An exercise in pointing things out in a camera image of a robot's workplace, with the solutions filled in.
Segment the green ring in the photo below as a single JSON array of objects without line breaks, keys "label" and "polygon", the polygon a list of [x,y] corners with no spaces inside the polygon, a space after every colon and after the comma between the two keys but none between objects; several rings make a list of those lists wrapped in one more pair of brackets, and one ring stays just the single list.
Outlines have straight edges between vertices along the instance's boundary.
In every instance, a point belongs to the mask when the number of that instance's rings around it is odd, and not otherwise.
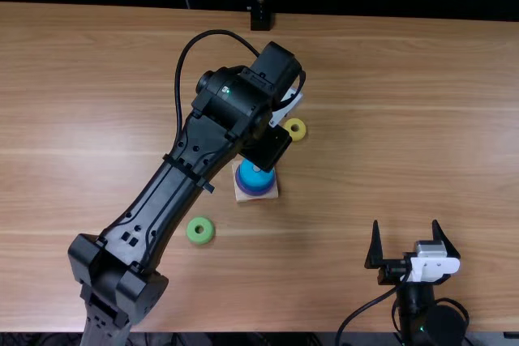
[{"label": "green ring", "polygon": [[187,224],[186,235],[192,243],[205,245],[214,237],[214,224],[208,218],[197,216]]}]

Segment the blue ring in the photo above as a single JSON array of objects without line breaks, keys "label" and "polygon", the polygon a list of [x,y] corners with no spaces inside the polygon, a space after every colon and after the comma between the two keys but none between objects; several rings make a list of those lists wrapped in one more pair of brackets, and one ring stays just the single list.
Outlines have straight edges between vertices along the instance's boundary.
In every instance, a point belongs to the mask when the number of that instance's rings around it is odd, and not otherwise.
[{"label": "blue ring", "polygon": [[254,167],[249,160],[244,160],[236,169],[236,184],[240,190],[250,196],[261,196],[272,189],[276,176],[274,170],[256,172]]}]

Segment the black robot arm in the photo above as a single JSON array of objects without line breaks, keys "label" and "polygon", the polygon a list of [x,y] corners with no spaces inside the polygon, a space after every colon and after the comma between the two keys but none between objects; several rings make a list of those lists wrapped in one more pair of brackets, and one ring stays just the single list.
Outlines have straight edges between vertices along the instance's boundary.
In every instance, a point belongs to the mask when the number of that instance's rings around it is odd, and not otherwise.
[{"label": "black robot arm", "polygon": [[68,255],[87,322],[81,344],[124,345],[168,280],[157,266],[178,223],[238,153],[270,170],[291,138],[268,125],[300,76],[294,55],[271,42],[254,64],[207,72],[180,136],[137,199],[99,236],[80,234]]}]

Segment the wood grain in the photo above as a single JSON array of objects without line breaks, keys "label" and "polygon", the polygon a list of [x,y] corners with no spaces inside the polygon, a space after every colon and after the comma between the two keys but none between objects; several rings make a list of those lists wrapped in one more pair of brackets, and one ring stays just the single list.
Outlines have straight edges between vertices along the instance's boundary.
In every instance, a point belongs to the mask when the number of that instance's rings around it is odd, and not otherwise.
[{"label": "wood grain", "polygon": [[[278,165],[279,199],[236,204],[230,166],[175,232],[169,287],[136,330],[335,331],[385,288],[363,268],[378,219],[387,255],[438,219],[462,269],[438,296],[474,331],[519,329],[519,25],[431,19],[0,4],[0,331],[82,331],[66,249],[99,233],[155,172],[174,133],[172,78],[198,32],[270,40],[307,70],[308,129]],[[196,44],[184,110],[206,70],[249,64],[228,37]],[[184,236],[210,215],[204,248]],[[390,301],[350,330],[391,331]]]}]

